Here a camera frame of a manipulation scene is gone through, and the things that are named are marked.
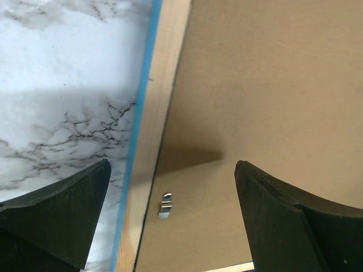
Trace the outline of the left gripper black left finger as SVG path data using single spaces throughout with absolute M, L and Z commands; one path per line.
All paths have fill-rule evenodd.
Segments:
M 103 159 L 1 202 L 1 271 L 83 270 L 110 176 Z

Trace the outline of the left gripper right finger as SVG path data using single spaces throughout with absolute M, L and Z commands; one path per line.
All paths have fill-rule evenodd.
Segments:
M 235 183 L 256 271 L 361 271 L 362 210 L 313 195 L 247 161 Z

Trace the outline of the brown frame backing board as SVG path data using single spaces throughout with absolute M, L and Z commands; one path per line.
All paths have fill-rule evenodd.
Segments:
M 361 1 L 194 1 L 137 271 L 251 259 L 240 160 L 362 207 Z

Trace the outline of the light wooden picture frame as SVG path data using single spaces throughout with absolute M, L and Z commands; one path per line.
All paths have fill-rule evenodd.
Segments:
M 256 52 L 267 1 L 164 1 L 116 271 L 249 267 L 234 180 L 258 159 Z

